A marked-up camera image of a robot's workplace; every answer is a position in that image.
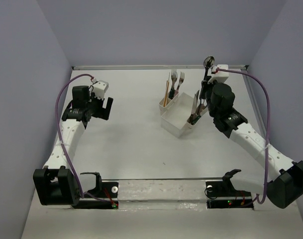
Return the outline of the teal-handled knife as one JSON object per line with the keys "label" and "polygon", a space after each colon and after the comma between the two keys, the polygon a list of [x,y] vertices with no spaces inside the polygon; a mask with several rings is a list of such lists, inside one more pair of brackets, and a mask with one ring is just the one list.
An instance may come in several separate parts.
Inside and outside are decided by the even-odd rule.
{"label": "teal-handled knife", "polygon": [[199,120],[200,118],[207,113],[207,109],[204,109],[203,111],[200,112],[199,115],[197,115],[194,120],[192,121],[192,125],[195,125]]}

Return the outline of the white chopstick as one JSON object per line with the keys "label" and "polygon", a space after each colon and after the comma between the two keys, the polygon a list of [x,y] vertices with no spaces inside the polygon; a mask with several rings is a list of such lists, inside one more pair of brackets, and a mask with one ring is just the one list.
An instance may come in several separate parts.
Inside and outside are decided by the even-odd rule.
{"label": "white chopstick", "polygon": [[169,86],[170,86],[170,79],[171,79],[171,74],[169,73],[168,80],[166,82],[166,90],[165,90],[165,96],[164,96],[164,100],[163,100],[163,107],[166,107],[166,105],[167,105]]}

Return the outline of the pink-handled knife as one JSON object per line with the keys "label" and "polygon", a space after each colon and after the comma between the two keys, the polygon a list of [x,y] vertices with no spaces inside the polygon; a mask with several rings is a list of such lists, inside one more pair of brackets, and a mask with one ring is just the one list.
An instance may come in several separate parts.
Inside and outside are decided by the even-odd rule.
{"label": "pink-handled knife", "polygon": [[191,115],[189,118],[189,123],[193,124],[194,119],[197,116],[197,107],[198,107],[198,98],[199,98],[199,90],[195,93],[194,95],[194,100],[193,100],[193,106],[192,106],[192,111],[191,111]]}

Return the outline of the black-handled knife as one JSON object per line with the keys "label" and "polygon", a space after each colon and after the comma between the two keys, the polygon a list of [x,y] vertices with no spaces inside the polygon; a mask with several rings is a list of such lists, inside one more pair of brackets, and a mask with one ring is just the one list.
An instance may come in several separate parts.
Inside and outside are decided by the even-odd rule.
{"label": "black-handled knife", "polygon": [[203,107],[203,103],[202,103],[202,101],[200,101],[199,105],[196,108],[196,113],[195,113],[194,119],[196,119],[197,117],[200,116],[200,113],[202,111],[202,107]]}

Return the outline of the black-handled spoon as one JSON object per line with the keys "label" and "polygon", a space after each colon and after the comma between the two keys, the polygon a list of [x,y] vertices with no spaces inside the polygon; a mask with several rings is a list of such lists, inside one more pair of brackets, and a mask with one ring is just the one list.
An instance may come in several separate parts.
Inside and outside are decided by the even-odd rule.
{"label": "black-handled spoon", "polygon": [[215,58],[213,56],[208,56],[204,59],[204,62],[203,62],[203,66],[204,66],[204,70],[205,70],[204,77],[203,77],[204,81],[207,81],[207,75],[208,75],[209,68],[211,68],[214,65],[214,62],[215,62]]}

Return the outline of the teal-handled fork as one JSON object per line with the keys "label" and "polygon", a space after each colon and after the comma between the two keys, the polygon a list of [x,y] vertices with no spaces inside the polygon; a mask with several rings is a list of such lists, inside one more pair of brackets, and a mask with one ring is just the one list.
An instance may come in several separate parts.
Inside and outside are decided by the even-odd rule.
{"label": "teal-handled fork", "polygon": [[179,82],[178,82],[178,86],[177,86],[177,88],[175,90],[174,96],[176,96],[179,93],[180,86],[184,82],[184,79],[185,79],[185,74],[184,74],[184,72],[181,72],[180,73]]}

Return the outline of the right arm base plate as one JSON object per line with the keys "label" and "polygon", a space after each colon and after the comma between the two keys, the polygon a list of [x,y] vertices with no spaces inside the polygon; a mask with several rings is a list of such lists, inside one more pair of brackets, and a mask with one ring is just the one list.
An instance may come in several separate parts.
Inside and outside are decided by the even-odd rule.
{"label": "right arm base plate", "polygon": [[254,209],[250,192],[229,189],[223,181],[206,181],[204,194],[208,209]]}

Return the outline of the pink-handled fork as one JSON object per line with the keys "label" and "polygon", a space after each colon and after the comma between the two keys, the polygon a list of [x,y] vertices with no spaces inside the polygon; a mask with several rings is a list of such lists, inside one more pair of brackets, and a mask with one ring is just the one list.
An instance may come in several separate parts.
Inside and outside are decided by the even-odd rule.
{"label": "pink-handled fork", "polygon": [[172,85],[171,85],[171,89],[175,90],[175,83],[177,81],[178,78],[178,73],[176,69],[172,69],[171,72],[171,80],[172,80]]}

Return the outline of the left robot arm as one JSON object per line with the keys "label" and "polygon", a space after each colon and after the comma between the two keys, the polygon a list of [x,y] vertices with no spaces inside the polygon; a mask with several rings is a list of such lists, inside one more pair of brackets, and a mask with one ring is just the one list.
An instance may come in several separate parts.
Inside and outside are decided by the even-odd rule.
{"label": "left robot arm", "polygon": [[91,118],[108,120],[113,98],[105,98],[108,83],[72,88],[72,100],[59,118],[58,138],[50,157],[41,169],[35,169],[33,181],[40,203],[76,205],[84,195],[72,164],[78,143]]}

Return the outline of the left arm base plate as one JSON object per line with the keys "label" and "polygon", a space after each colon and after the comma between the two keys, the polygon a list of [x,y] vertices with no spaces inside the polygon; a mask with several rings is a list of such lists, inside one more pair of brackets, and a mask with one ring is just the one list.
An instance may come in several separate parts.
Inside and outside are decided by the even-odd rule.
{"label": "left arm base plate", "polygon": [[100,190],[99,188],[90,190],[89,195],[85,193],[85,197],[71,207],[73,209],[116,210],[119,205],[118,192],[118,182],[103,181]]}

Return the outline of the black-handled fork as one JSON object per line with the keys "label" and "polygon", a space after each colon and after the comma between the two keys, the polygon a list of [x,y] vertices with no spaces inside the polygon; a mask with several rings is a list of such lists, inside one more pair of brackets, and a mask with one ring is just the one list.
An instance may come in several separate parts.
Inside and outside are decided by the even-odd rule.
{"label": "black-handled fork", "polygon": [[175,90],[171,89],[169,92],[169,99],[172,99],[174,97]]}

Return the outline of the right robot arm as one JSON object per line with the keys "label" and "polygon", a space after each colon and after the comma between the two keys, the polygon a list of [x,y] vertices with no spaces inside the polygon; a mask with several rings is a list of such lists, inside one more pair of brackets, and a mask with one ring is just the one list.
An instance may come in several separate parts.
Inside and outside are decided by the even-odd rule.
{"label": "right robot arm", "polygon": [[237,191],[266,194],[281,209],[303,195],[303,161],[296,162],[266,143],[233,107],[235,94],[229,85],[203,81],[200,98],[206,101],[215,127],[242,147],[268,173],[267,180],[244,179],[240,177],[239,169],[233,169],[222,178],[221,189],[224,194],[233,195]]}

